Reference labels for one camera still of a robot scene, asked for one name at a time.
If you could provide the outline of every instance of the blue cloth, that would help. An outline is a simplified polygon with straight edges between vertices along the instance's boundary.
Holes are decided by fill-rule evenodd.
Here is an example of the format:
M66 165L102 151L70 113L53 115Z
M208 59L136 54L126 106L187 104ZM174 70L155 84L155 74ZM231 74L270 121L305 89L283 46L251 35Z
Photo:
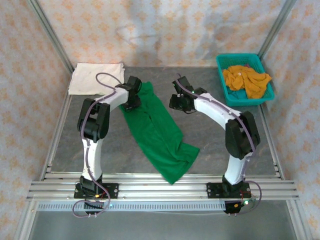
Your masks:
M227 86L226 87L228 95L230 99L232 100L237 100L237 99L248 99L246 90L245 89L240 89L238 91L232 91L230 88Z

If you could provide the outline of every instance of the metal frame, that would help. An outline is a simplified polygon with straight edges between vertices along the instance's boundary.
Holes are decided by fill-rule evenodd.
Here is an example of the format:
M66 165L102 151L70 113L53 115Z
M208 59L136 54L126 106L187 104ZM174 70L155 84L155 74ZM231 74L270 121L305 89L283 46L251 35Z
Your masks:
M71 201L42 201L39 203L39 212L70 212L74 206ZM97 211L96 208L75 205L77 212ZM175 211L222 211L226 210L225 201L203 203L201 201L113 201L108 207L108 212L175 212Z
M269 50L271 44L273 43L274 39L276 38L278 32L280 31L282 25L285 23L287 16L289 15L291 9L295 5L297 0L286 0L282 9L280 10L276 20L274 21L270 32L266 36L264 43L262 44L260 51L258 52L258 57L262 59L264 55Z
M60 59L62 60L65 68L72 73L75 68L72 65L63 45L61 44L59 38L57 37L53 27L51 26L44 10L42 9L41 5L37 0L27 0L28 4L30 5L32 11L34 12L35 16L38 18L43 30L45 31L46 35L52 42L52 45L56 52L58 53Z
M263 58L270 48L273 40L285 22L293 5L297 0L286 0L276 21L274 22L267 38L265 39L258 56ZM74 67L70 62L62 44L55 31L49 23L43 9L37 0L27 0L35 15L39 19L44 31L51 40L59 57L63 61L66 69L72 73ZM54 135L51 140L45 166L43 167L40 181L31 184L27 196L27 202L22 213L14 239L28 239L35 220L36 212L43 208L42 203L74 203L73 192L75 182L78 181L81 173L51 172L51 166L58 147L63 125L68 113L72 97L66 92L63 106L60 110L58 123L56 124ZM256 181L261 185L263 200L284 200L287 203L291 221L298 240L311 239L311 232L306 221L306 217L299 201L299 195L295 182L285 180L283 169L279 161L272 135L269 131L266 118L266 105L259 107L260 115L267 141L271 150L274 163L275 175L248 176L248 180ZM225 199L208 199L206 193L206 183L220 182L221 176L211 176L205 174L185 174L174 185L168 184L160 174L131 174L116 173L104 174L104 182L120 183L119 199L112 200L113 203L142 204L148 203L216 203L219 204ZM257 188L252 185L252 193L259 195Z

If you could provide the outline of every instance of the black mounting plate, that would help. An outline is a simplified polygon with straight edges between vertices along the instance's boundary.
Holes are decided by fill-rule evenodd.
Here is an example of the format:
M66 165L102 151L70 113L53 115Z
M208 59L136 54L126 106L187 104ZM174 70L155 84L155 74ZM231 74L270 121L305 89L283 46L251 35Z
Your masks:
M234 191L225 191L225 183L208 182L206 184L206 193L208 199L249 199L251 198L249 183L243 182L241 186Z
M119 183L102 183L102 186L109 192L111 199L117 199L119 194ZM81 188L81 184L77 183L74 190L74 199L87 199L94 197L92 195L88 195L88 192L83 191ZM97 197L96 199L107 199L108 196L104 194L102 197Z

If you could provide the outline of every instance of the white towel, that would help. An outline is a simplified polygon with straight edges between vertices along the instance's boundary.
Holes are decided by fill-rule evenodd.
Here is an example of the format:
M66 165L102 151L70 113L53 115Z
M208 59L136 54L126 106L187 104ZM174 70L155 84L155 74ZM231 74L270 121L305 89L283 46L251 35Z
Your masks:
M107 95L112 89L102 86L96 81L98 73L108 73L115 76L123 84L125 82L125 69L123 63L118 64L95 64L78 63L71 78L69 95ZM103 84L114 87L118 81L106 74L100 74L98 80Z

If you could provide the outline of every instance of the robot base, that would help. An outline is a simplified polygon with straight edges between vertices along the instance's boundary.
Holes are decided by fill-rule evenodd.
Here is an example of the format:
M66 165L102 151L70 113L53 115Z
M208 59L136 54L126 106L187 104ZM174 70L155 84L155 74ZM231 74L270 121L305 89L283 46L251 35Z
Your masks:
M119 193L119 183L101 183L101 185L109 192L110 198L111 199L117 199L118 198L118 193ZM75 185L75 190L74 190L74 199L89 199L89 198L94 198L95 200L99 199L107 199L108 196L104 194L102 191L101 194L99 194L98 197L95 197L95 194L91 191L86 190L81 186L80 183L77 183Z
M206 193L208 199L249 199L251 198L250 185L247 182L239 182L231 185L222 177L222 182L208 182L206 184ZM241 201L225 202L226 214L237 214L240 212L243 203Z

